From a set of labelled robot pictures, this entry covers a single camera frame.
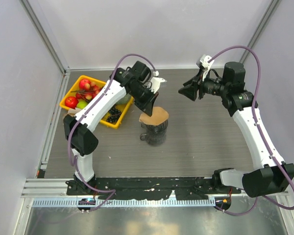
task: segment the orange object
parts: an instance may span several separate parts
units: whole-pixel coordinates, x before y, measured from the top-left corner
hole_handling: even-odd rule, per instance
[[[61,100],[60,102],[60,107],[63,108],[63,109],[66,109],[66,110],[69,110],[70,108],[67,107],[65,105],[65,99],[69,96],[75,96],[76,92],[73,92],[73,91],[77,91],[79,90],[79,82],[82,80],[82,79],[88,79],[90,82],[95,82],[96,85],[100,88],[104,87],[104,85],[106,84],[106,82],[103,82],[103,81],[100,81],[100,80],[97,80],[97,79],[94,79],[92,77],[88,77],[88,76],[85,76],[85,75],[81,75],[77,81],[74,83],[74,85],[69,89],[69,91],[66,93],[66,95],[63,97],[63,99]],[[111,127],[113,129],[118,129],[118,127],[121,125],[121,121],[123,120],[126,112],[128,111],[129,107],[134,103],[134,98],[131,97],[131,99],[128,101],[127,104],[122,104],[122,105],[116,105],[116,108],[118,110],[121,111],[121,116],[119,117],[119,120],[116,122],[116,123],[109,123],[109,122],[106,122],[107,118],[110,116],[108,113],[100,120],[100,123],[103,124],[103,125],[106,125],[108,127]]]

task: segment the white wall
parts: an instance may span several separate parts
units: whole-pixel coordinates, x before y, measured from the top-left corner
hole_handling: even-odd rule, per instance
[[[90,69],[113,68],[130,52],[157,67],[195,68],[202,54],[247,45],[270,0],[39,0],[41,8],[30,2],[43,10],[44,27],[69,66]],[[229,52],[218,63],[241,55]]]
[[[264,124],[286,163],[294,163],[294,0],[281,1],[255,52],[262,65],[257,101]],[[254,90],[257,68],[252,56],[245,69],[247,88]]]
[[[18,0],[0,1],[0,235],[12,234],[61,74]]]

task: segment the green apple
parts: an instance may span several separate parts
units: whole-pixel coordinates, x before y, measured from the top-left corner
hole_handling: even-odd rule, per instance
[[[77,104],[77,108],[79,109],[83,109],[88,105],[88,103],[85,100],[81,100],[78,104]]]

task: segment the robotic arm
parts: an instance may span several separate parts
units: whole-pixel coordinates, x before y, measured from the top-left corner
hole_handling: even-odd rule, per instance
[[[284,168],[288,176],[294,177],[294,164],[286,164],[281,155],[276,151],[270,137],[262,123],[258,104],[255,105],[255,115],[252,110],[254,95],[245,90],[245,69],[243,64],[228,62],[224,66],[222,79],[215,80],[209,77],[209,70],[214,61],[210,56],[202,56],[197,62],[199,72],[192,79],[183,84],[178,92],[195,101],[202,99],[205,94],[217,95],[222,98],[223,106],[228,110],[231,117],[239,126],[253,161],[253,172],[242,172],[235,169],[216,170],[214,178],[217,184],[222,186],[233,186],[243,189],[248,196],[257,197],[272,193],[283,192],[289,185],[275,161]],[[271,155],[266,147],[272,149]]]
[[[132,68],[128,67],[126,70],[118,68],[109,88],[108,81],[101,92],[87,105],[87,107],[78,112],[74,117],[70,115],[65,116],[64,130],[66,139],[68,140],[73,126],[86,114],[73,133],[71,148],[74,155],[77,156],[76,164],[79,173],[88,184],[91,185],[95,180],[93,151],[98,145],[98,139],[94,136],[93,132],[99,121],[110,108],[126,94],[133,96],[135,105],[144,113],[151,116],[160,84],[166,82],[165,79],[159,78],[158,75],[159,72],[154,71],[153,78],[149,81],[148,79],[151,77],[151,71],[140,61],[137,61]],[[88,108],[94,104],[102,94],[104,94],[104,96],[98,101],[96,106],[88,111]],[[77,171],[75,171],[74,180],[81,188],[87,189]]]

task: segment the grape bunch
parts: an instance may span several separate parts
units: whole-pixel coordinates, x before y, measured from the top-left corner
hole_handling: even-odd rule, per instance
[[[110,116],[107,118],[107,122],[109,123],[117,122],[121,116],[121,111],[118,110],[115,106],[113,106],[108,113],[110,114]]]

